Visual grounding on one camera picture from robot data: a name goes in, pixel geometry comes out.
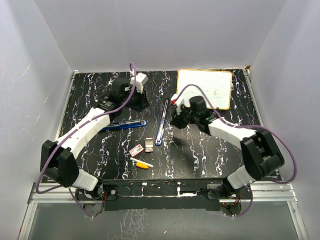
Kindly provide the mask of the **staple tray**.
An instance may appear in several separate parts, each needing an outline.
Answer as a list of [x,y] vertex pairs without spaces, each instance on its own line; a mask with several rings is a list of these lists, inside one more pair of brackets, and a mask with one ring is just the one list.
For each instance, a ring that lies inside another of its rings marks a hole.
[[152,137],[145,138],[145,149],[146,153],[152,153],[154,151],[154,139]]

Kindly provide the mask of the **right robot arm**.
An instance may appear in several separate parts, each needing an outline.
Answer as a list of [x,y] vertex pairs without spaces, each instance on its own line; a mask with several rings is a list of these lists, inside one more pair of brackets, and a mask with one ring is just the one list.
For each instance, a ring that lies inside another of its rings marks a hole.
[[243,165],[225,177],[219,190],[233,199],[240,194],[241,188],[262,180],[285,163],[272,134],[267,130],[257,131],[227,125],[207,108],[202,96],[190,98],[190,106],[184,99],[174,94],[171,104],[175,107],[170,124],[184,129],[194,124],[198,129],[212,137],[218,137],[237,147],[242,152]]

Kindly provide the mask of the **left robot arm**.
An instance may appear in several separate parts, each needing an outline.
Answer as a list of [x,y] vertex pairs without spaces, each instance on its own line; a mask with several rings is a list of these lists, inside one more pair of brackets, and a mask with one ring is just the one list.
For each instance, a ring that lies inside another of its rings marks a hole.
[[103,195],[102,182],[96,176],[80,169],[76,159],[82,149],[102,129],[122,113],[124,107],[142,111],[149,103],[144,85],[148,77],[143,73],[126,79],[117,77],[111,89],[96,100],[86,116],[69,132],[55,141],[46,140],[41,147],[40,175],[64,188],[82,189],[93,200]]

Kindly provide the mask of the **red white staple box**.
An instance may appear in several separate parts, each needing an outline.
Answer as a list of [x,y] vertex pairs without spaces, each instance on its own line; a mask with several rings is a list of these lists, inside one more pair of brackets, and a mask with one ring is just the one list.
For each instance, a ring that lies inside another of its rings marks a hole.
[[134,156],[140,154],[140,153],[143,152],[143,151],[144,151],[144,148],[142,147],[142,145],[141,145],[141,144],[138,144],[138,145],[136,145],[134,148],[132,148],[132,149],[129,151],[129,154],[130,154],[132,157],[134,157]]

